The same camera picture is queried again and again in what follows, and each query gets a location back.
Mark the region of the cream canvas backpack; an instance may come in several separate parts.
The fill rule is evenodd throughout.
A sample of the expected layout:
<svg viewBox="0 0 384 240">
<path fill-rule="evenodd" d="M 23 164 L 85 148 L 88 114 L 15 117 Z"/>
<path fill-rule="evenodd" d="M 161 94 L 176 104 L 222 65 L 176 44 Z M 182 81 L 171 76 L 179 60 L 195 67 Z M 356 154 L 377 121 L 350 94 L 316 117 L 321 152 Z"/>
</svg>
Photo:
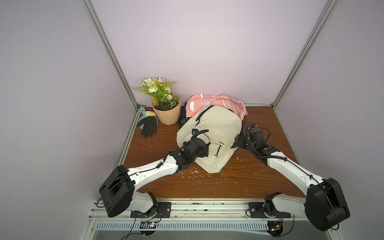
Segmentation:
<svg viewBox="0 0 384 240">
<path fill-rule="evenodd" d="M 209 174 L 219 173 L 237 149 L 235 139 L 242 132 L 243 123 L 235 113 L 225 107 L 203 108 L 177 132 L 178 146 L 189 141 L 195 132 L 203 130 L 208 132 L 197 137 L 209 144 L 208 156 L 198 157 L 196 164 Z"/>
</svg>

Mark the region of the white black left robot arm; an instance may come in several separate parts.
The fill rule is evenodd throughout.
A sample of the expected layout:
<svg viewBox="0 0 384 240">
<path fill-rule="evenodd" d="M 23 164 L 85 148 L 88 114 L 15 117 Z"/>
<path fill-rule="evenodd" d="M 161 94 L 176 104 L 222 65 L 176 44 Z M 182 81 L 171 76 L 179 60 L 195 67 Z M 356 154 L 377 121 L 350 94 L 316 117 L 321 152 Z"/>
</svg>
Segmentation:
<svg viewBox="0 0 384 240">
<path fill-rule="evenodd" d="M 140 213 L 144 218 L 156 216 L 159 203 L 155 196 L 138 190 L 164 176 L 188 169 L 198 157 L 207 157 L 211 143 L 206 143 L 198 136 L 208 132 L 196 132 L 181 148 L 167 151 L 164 158 L 158 161 L 136 168 L 126 169 L 123 165 L 116 167 L 99 188 L 100 200 L 108 217 L 116 217 L 126 210 Z"/>
</svg>

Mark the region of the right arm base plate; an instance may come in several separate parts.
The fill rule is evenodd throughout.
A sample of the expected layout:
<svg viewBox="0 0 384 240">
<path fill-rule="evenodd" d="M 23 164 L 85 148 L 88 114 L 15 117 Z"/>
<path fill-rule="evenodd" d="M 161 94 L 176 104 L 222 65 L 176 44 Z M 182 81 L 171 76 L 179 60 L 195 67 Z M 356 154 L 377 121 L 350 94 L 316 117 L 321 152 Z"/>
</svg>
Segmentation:
<svg viewBox="0 0 384 240">
<path fill-rule="evenodd" d="M 289 219 L 291 214 L 285 212 L 274 212 L 265 207 L 265 202 L 249 202 L 246 215 L 251 218 Z"/>
</svg>

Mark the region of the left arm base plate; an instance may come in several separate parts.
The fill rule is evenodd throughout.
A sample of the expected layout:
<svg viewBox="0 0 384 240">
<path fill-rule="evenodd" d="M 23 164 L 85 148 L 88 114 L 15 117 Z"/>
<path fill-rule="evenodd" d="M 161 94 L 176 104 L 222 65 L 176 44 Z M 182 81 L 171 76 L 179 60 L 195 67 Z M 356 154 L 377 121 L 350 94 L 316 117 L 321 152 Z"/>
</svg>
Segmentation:
<svg viewBox="0 0 384 240">
<path fill-rule="evenodd" d="M 151 219 L 151 218 L 170 218 L 172 209 L 171 202 L 160 202 L 155 204 L 150 210 L 145 213 L 141 213 L 139 211 L 132 211 L 130 217 L 131 218 L 139 218 L 139 219 Z"/>
</svg>

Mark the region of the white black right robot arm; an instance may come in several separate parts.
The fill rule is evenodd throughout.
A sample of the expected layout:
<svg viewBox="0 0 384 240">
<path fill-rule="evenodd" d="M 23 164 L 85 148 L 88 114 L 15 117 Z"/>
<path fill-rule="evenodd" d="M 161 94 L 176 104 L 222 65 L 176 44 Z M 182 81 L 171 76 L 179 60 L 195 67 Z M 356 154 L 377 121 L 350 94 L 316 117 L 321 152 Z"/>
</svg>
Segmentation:
<svg viewBox="0 0 384 240">
<path fill-rule="evenodd" d="M 289 159 L 275 146 L 268 144 L 264 132 L 251 124 L 236 136 L 234 147 L 250 151 L 256 159 L 278 171 L 305 196 L 288 196 L 276 192 L 265 197 L 264 214 L 268 218 L 279 213 L 304 217 L 318 230 L 337 230 L 351 216 L 341 185 L 333 178 L 324 179 Z"/>
</svg>

